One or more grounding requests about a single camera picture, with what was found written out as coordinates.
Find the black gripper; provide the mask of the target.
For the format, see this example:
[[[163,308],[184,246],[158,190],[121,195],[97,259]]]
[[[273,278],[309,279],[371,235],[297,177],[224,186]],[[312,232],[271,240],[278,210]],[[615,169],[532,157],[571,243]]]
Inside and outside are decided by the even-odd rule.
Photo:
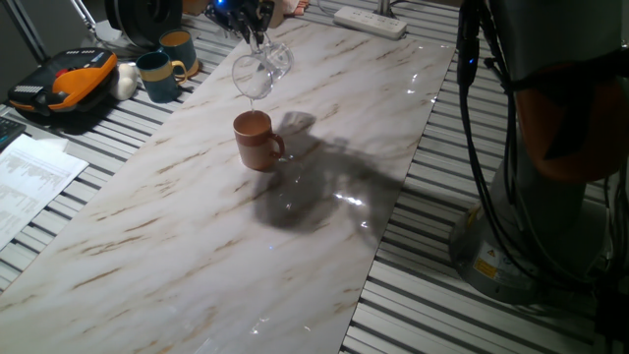
[[[275,8],[273,0],[214,0],[205,7],[205,16],[222,29],[238,34],[250,42],[250,30],[245,19],[253,22],[253,34],[258,45],[270,25]]]

